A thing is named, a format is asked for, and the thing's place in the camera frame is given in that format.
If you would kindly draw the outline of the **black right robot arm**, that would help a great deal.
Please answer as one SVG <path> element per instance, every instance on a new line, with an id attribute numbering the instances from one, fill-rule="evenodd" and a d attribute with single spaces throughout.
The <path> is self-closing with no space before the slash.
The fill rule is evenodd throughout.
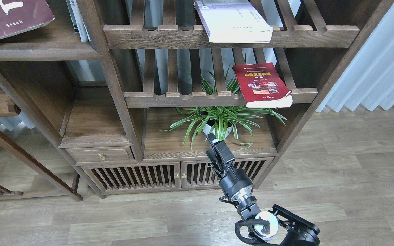
<path id="1" fill-rule="evenodd" d="M 233 166 L 234 155 L 224 141 L 213 133 L 207 135 L 212 148 L 206 151 L 224 196 L 219 200 L 235 206 L 242 220 L 235 224 L 235 234 L 252 246 L 269 246 L 270 240 L 284 227 L 287 234 L 281 246 L 317 246 L 319 227 L 279 205 L 262 211 L 253 193 L 253 182 L 243 169 Z"/>

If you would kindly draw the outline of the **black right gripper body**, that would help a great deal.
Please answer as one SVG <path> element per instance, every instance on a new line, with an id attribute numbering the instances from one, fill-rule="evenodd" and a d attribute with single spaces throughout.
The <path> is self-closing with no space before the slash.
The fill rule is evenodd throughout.
<path id="1" fill-rule="evenodd" d="M 253 183 L 243 169 L 228 167 L 219 185 L 230 203 L 242 203 L 253 193 Z"/>

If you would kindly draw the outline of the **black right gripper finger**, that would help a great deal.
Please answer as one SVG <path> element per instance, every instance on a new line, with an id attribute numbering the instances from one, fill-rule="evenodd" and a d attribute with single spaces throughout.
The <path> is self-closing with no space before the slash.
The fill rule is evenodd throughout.
<path id="1" fill-rule="evenodd" d="M 217 139 L 213 133 L 206 136 L 212 146 L 211 149 L 206 150 L 206 154 L 211 160 L 213 172 L 218 178 L 223 178 L 227 175 L 228 167 L 232 165 L 235 157 L 227 144 Z"/>

